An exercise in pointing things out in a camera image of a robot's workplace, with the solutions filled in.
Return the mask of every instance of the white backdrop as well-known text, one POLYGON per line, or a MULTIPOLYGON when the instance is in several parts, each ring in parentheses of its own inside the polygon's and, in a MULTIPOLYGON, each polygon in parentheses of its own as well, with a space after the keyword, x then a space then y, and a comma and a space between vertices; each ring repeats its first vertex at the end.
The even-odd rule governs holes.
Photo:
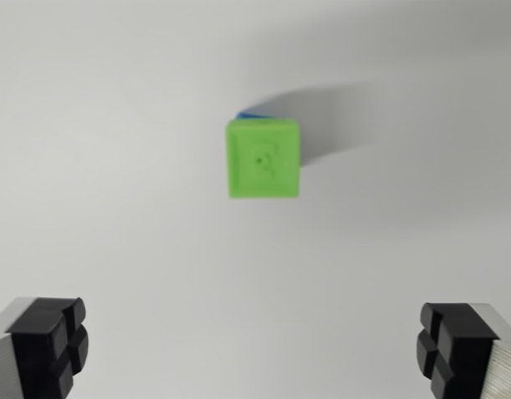
POLYGON ((423 302, 511 322, 511 1, 0 2, 16 296, 86 301, 72 399, 431 398, 423 302), (301 196, 230 200, 280 96, 301 196))

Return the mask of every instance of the white surface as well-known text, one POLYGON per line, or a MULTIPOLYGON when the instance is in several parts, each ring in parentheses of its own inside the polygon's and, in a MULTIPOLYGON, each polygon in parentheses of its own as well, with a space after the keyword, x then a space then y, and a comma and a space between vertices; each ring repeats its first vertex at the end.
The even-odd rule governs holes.
POLYGON ((431 398, 424 302, 511 322, 511 2, 0 2, 23 295, 86 301, 72 399, 431 398), (228 199, 228 119, 320 85, 366 142, 228 199))

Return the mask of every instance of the blue object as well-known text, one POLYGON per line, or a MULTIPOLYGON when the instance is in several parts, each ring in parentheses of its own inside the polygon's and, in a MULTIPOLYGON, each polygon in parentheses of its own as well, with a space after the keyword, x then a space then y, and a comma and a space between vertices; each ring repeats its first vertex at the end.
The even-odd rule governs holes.
POLYGON ((248 114, 247 112, 239 112, 236 119, 267 119, 269 116, 260 116, 255 114, 248 114))

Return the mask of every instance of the black rubber pad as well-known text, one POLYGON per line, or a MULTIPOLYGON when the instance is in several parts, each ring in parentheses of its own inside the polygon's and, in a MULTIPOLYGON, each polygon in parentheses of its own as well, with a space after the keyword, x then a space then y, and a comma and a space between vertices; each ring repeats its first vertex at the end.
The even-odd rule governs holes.
POLYGON ((437 399, 479 399, 494 331, 467 303, 426 303, 417 359, 437 399))
POLYGON ((24 399, 66 398, 87 358, 85 316, 80 298, 38 298, 7 330, 24 399))

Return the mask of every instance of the green cube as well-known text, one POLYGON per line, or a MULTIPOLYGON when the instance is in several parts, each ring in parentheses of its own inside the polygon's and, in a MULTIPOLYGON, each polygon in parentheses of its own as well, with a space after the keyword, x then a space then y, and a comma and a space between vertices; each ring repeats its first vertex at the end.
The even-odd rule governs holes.
POLYGON ((236 119, 227 131, 232 198, 297 197, 300 135, 290 119, 236 119))

